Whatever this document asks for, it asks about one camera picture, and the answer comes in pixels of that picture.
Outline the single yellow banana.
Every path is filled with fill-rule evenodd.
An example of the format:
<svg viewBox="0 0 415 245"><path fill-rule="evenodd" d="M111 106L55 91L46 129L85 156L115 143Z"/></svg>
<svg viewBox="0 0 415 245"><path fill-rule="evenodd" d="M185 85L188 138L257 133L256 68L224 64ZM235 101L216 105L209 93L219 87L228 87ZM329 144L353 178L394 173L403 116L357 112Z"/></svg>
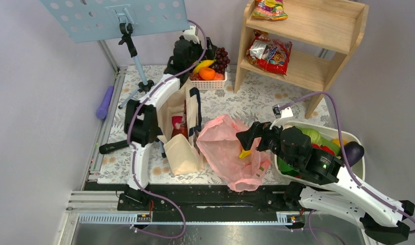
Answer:
<svg viewBox="0 0 415 245"><path fill-rule="evenodd" d="M202 68L205 68L205 67L210 67L212 64L214 64L216 62L216 60L203 60L203 61L201 61L199 64L197 64L196 66L195 66L195 68L193 69L193 71L192 71L192 74L198 74L199 73L199 71L202 69Z"/></svg>

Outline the orange fruit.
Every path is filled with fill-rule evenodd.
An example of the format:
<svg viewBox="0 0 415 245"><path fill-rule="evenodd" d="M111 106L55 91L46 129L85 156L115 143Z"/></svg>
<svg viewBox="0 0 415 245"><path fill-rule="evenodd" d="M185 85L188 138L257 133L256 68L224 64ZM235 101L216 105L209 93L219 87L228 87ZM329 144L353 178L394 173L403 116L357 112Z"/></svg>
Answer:
<svg viewBox="0 0 415 245"><path fill-rule="evenodd" d="M205 81L213 81L216 77L216 71L209 67L202 67L198 74Z"/></svg>

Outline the yellow banana bunch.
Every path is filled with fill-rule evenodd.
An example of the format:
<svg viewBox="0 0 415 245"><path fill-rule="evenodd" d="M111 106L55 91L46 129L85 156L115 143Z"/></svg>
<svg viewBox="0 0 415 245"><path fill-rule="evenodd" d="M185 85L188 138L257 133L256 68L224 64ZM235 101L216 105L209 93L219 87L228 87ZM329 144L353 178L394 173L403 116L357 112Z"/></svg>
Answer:
<svg viewBox="0 0 415 245"><path fill-rule="evenodd" d="M240 154L239 154L239 158L240 159L245 159L246 157L251 155L251 150L244 150L242 149Z"/></svg>

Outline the dark red grapes bunch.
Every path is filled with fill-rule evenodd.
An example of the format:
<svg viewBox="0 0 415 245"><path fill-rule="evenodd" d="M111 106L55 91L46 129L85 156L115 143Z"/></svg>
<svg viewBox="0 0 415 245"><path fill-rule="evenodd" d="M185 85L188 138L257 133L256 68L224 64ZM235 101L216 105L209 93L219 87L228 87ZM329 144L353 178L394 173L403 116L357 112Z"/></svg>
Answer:
<svg viewBox="0 0 415 245"><path fill-rule="evenodd" d="M225 48L217 48L214 64L211 66L211 68L214 69L216 73L224 75L229 63L230 59L228 57L228 52L225 50Z"/></svg>

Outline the pink plastic grocery bag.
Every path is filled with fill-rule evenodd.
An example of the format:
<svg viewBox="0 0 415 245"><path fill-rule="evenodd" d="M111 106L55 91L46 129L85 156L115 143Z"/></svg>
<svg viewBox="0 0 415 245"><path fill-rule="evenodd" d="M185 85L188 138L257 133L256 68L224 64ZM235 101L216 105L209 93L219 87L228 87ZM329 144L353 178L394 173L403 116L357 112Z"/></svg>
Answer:
<svg viewBox="0 0 415 245"><path fill-rule="evenodd" d="M257 190L271 166L270 154L256 150L260 138L254 140L250 154L240 158L243 148L236 134L248 129L242 121L223 114L208 121L196 140L212 170L236 192Z"/></svg>

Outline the beige canvas tote bag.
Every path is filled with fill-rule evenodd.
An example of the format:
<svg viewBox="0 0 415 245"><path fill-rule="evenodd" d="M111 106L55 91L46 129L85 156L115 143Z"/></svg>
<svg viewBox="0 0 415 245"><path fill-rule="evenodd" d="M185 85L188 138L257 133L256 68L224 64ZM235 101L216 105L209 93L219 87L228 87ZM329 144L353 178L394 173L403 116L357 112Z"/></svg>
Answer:
<svg viewBox="0 0 415 245"><path fill-rule="evenodd" d="M188 139L182 134L171 137L172 117L184 115L188 128ZM158 110L161 129L159 140L164 144L165 156L174 175L191 174L204 170L203 155L196 145L201 131L201 98L199 89L187 80Z"/></svg>

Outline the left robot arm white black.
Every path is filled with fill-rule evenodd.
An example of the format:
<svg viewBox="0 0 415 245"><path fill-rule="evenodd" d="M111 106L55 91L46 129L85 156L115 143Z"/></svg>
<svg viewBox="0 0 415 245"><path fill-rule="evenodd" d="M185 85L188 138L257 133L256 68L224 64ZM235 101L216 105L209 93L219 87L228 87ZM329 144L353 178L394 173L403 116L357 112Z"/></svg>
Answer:
<svg viewBox="0 0 415 245"><path fill-rule="evenodd" d="M169 58L162 79L138 100L128 100L125 109L124 132L127 138L99 147L103 155L123 148L131 148L132 163L128 187L143 190L148 185L148 159L155 141L167 142L171 138L172 103L183 107L187 123L185 136L189 140L180 144L181 150L189 149L191 157L197 157L193 144L201 131L201 97L189 77L196 66L213 58L217 47L210 38L193 41L184 35L175 43L173 56Z"/></svg>

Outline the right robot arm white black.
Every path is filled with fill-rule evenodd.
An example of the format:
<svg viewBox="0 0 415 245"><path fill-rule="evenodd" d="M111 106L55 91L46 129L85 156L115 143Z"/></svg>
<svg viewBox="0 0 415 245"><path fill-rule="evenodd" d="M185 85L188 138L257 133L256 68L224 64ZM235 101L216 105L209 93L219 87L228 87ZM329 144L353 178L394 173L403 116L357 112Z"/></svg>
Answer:
<svg viewBox="0 0 415 245"><path fill-rule="evenodd" d="M376 194L354 173L349 173L343 160L312 144L299 128L284 129L256 121L236 137L244 150L260 138L258 151L270 150L298 171L300 178L290 182L283 194L288 209L328 212L356 225L382 244L408 240L411 230L403 221L413 215L414 203Z"/></svg>

